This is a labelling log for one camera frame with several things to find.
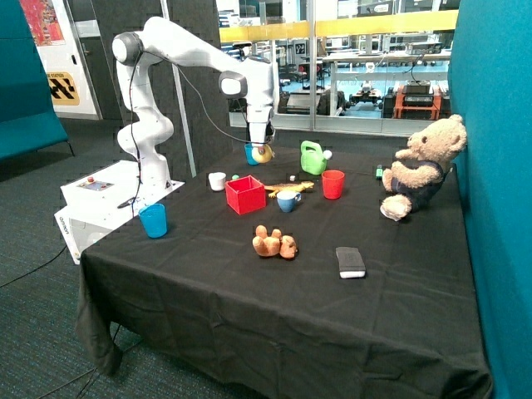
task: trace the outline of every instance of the teddy bear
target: teddy bear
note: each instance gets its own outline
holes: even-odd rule
[[[267,258],[279,254],[285,259],[293,259],[298,252],[293,237],[283,235],[279,229],[274,229],[272,235],[268,236],[266,228],[260,225],[255,229],[255,234],[253,247],[259,256]]]
[[[395,193],[382,201],[382,214],[398,221],[427,206],[443,186],[451,161],[466,144],[466,128],[459,115],[440,119],[411,135],[408,148],[398,151],[398,160],[382,172],[385,190]],[[400,160],[416,160],[417,166],[408,167]]]

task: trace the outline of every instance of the glass window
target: glass window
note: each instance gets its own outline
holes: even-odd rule
[[[251,27],[250,51],[274,61],[277,125],[410,134],[450,115],[447,71],[459,0],[225,3],[238,13],[231,27]],[[272,24],[281,26],[259,27]]]

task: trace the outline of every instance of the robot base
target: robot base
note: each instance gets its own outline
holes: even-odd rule
[[[66,207],[54,216],[75,264],[80,264],[82,251],[184,184],[172,180],[167,189],[140,190],[131,205],[128,201],[135,197],[137,175],[138,164],[122,160],[61,187]]]

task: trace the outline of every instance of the teddy bear's ear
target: teddy bear's ear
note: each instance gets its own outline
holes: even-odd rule
[[[452,145],[450,147],[453,152],[462,151],[467,144],[467,134],[466,131],[457,131],[453,133]]]
[[[462,118],[458,114],[454,114],[454,115],[449,116],[449,119],[452,120],[452,121],[457,121],[458,123],[462,123],[464,121],[464,118]]]
[[[276,239],[280,239],[281,237],[283,236],[283,234],[281,233],[281,230],[279,229],[274,229],[272,231],[272,237],[276,238]]]

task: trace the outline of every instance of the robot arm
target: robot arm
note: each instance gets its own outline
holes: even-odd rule
[[[174,127],[157,108],[148,77],[149,67],[161,61],[221,71],[220,91],[228,98],[246,99],[250,138],[263,151],[273,115],[273,69],[268,60],[248,57],[239,62],[161,17],[150,18],[142,32],[116,36],[112,50],[125,105],[139,116],[138,122],[118,133],[118,142],[140,162],[143,185],[170,182],[166,159],[155,146],[168,140]]]
[[[118,63],[125,67],[133,67],[137,58],[144,54],[155,56],[151,63],[166,60],[178,66],[211,67],[221,71],[219,89],[228,98],[246,99],[251,141],[255,147],[265,144],[266,127],[273,115],[273,68],[269,60],[251,56],[239,62],[161,17],[150,18],[142,32],[118,35],[113,42],[113,52]],[[124,96],[127,99],[129,93],[124,91],[128,90],[131,78],[127,72],[132,70],[125,69],[129,71],[119,76],[119,81],[122,95],[127,94]]]

